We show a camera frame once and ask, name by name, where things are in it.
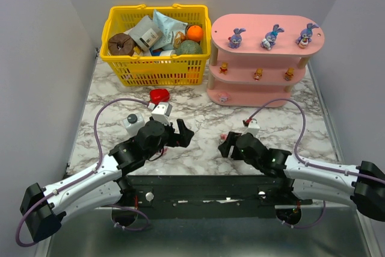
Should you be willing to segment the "pink toy figure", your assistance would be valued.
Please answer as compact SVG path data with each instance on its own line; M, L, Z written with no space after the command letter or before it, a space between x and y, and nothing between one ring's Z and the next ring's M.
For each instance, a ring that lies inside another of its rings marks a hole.
M231 99L231 95L229 95L226 92L218 93L217 96L218 96L218 101L222 103L225 103Z

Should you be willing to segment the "orange bear toy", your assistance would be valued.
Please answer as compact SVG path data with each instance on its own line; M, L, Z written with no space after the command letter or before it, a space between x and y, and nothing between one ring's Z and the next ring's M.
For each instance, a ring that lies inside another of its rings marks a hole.
M294 77L294 68L293 67L290 67L287 69L287 71L285 72L285 75L284 75L284 79L286 81L291 81Z
M228 72L228 63L222 62L221 66L220 66L219 73L226 75L227 72Z
M254 77L253 77L254 80L255 80L255 81L261 80L262 74L263 74L263 69L261 69L261 68L256 69L256 71L255 71L255 73L254 73Z

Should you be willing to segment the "purple bunny toy blue bow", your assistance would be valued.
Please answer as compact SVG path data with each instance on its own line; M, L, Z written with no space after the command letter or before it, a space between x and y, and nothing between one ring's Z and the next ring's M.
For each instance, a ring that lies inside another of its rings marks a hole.
M260 45L262 48L270 51L276 44L277 36L279 33L283 33L285 30L280 27L279 24L273 26L272 31L266 33L265 38L262 39Z

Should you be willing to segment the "purple bunny toy with cake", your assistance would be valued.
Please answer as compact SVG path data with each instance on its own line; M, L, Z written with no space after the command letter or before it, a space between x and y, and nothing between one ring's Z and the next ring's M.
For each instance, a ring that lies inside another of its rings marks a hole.
M295 41L299 48L304 49L309 45L312 41L313 29L315 28L319 28L316 23L308 23L306 28L300 32L299 38Z

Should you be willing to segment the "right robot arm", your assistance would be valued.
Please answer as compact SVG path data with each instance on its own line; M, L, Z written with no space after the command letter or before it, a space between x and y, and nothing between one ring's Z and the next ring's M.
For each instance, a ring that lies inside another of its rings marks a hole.
M374 163L337 165L267 148L256 137L260 129L257 121L245 121L244 125L244 133L230 131L218 146L222 157L244 161L266 176L291 181L291 193L299 200L351 206L368 218L384 221L384 173Z

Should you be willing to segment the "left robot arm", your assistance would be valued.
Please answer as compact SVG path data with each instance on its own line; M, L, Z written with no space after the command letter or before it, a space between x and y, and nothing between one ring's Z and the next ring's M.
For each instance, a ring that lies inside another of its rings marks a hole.
M118 184L127 174L142 167L165 147L188 147L194 132L177 120L178 128L150 119L130 139L117 144L96 164L57 183L41 187L31 184L25 190L19 227L26 225L34 243L53 234L70 216L70 205L109 182Z

